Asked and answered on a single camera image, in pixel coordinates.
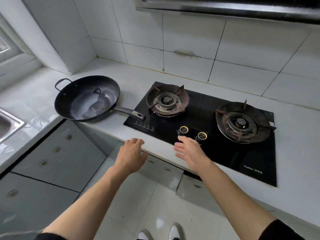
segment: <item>hand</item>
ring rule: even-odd
[[[115,166],[120,169],[127,170],[129,174],[137,172],[145,163],[148,153],[144,152],[141,155],[141,145],[144,144],[142,139],[132,138],[127,140],[120,147]]]
[[[210,159],[203,152],[198,142],[185,136],[178,136],[178,140],[182,141],[182,143],[176,142],[174,144],[173,149],[180,152],[176,153],[176,157],[185,160],[192,171],[198,173],[203,165],[210,162]]]

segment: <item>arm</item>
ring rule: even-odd
[[[176,156],[199,174],[241,240],[257,240],[276,218],[243,192],[203,152],[198,142],[179,136],[175,143]]]
[[[54,233],[68,240],[92,240],[123,181],[145,163],[148,154],[140,156],[143,144],[141,139],[127,140],[115,164],[42,233]]]

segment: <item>shoe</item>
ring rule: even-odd
[[[141,230],[141,231],[139,231],[138,239],[139,240],[152,240],[152,237],[151,237],[150,232],[148,232],[147,230]]]
[[[169,231],[169,240],[181,240],[182,231],[178,223],[173,223]]]

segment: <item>kitchen sink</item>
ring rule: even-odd
[[[25,123],[0,108],[0,144],[16,133]]]

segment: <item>black wok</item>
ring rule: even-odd
[[[113,110],[130,115],[144,121],[145,116],[129,108],[116,105],[120,95],[120,87],[117,82],[106,76],[86,76],[66,85],[62,90],[57,85],[63,78],[57,81],[54,87],[59,94],[54,101],[54,108],[59,115],[74,121],[88,122],[100,120]]]

